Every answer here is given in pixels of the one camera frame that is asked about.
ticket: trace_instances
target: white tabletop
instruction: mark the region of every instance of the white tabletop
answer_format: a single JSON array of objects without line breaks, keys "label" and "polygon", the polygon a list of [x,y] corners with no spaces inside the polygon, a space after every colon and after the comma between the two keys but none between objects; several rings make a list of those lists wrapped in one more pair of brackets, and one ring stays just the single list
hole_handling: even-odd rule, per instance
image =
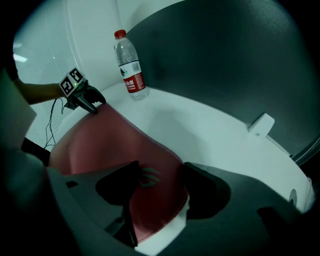
[{"label": "white tabletop", "polygon": [[[182,161],[256,178],[286,200],[295,189],[296,207],[305,211],[310,192],[305,174],[269,139],[249,134],[245,123],[213,107],[157,89],[149,89],[149,96],[139,102],[130,99],[123,83],[101,93],[121,115]],[[57,140],[86,114],[80,107],[73,111],[63,120]]]}]

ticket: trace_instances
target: red bottle label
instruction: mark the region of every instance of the red bottle label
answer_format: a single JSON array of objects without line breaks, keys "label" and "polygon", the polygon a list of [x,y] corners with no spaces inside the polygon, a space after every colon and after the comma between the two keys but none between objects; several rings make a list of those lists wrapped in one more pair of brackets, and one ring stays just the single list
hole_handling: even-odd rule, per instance
[{"label": "red bottle label", "polygon": [[136,93],[146,88],[139,61],[119,66],[123,81],[129,93]]},{"label": "red bottle label", "polygon": [[129,78],[123,79],[129,93],[136,93],[146,88],[142,73],[135,74]]}]

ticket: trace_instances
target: white surface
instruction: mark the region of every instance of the white surface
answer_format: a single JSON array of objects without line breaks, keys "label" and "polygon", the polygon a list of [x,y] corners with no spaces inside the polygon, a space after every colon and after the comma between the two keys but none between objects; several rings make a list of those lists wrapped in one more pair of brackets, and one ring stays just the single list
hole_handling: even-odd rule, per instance
[{"label": "white surface", "polygon": [[124,30],[131,30],[155,12],[183,0],[117,0],[120,20]]},{"label": "white surface", "polygon": [[275,120],[267,113],[264,113],[249,127],[248,132],[259,139],[264,138],[268,135],[274,123]]},{"label": "white surface", "polygon": [[117,1],[68,0],[67,10],[79,68],[90,85],[102,91],[122,81],[114,53],[114,33],[122,28]]},{"label": "white surface", "polygon": [[[295,189],[296,207],[304,211],[310,192],[307,177],[285,152],[267,138],[256,139],[249,134],[245,123],[210,106],[156,89],[150,89],[149,96],[139,102],[130,99],[123,83],[101,93],[121,115],[174,151],[184,162],[256,178],[286,200]],[[60,139],[86,114],[85,110],[77,108],[62,122],[56,138]],[[168,245],[168,241],[176,237],[183,227],[169,223],[167,230],[175,232],[165,230],[161,233],[161,230],[157,233],[157,246]],[[150,243],[146,243],[144,249],[151,247]]]}]

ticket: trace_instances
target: dark gray wall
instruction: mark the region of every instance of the dark gray wall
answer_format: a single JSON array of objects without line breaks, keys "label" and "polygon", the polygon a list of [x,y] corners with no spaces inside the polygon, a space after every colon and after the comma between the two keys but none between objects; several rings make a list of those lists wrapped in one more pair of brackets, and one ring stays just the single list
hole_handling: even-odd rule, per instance
[{"label": "dark gray wall", "polygon": [[252,124],[295,155],[320,133],[320,87],[296,24],[272,1],[186,0],[135,26],[147,86],[181,95]]}]

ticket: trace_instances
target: white bracket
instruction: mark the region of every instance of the white bracket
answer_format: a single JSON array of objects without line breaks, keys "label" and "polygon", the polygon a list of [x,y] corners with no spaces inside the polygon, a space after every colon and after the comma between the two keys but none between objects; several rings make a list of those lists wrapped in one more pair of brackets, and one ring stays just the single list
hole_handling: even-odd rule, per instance
[{"label": "white bracket", "polygon": [[264,113],[248,128],[248,132],[257,138],[264,138],[270,132],[274,123],[275,120],[267,113]]}]

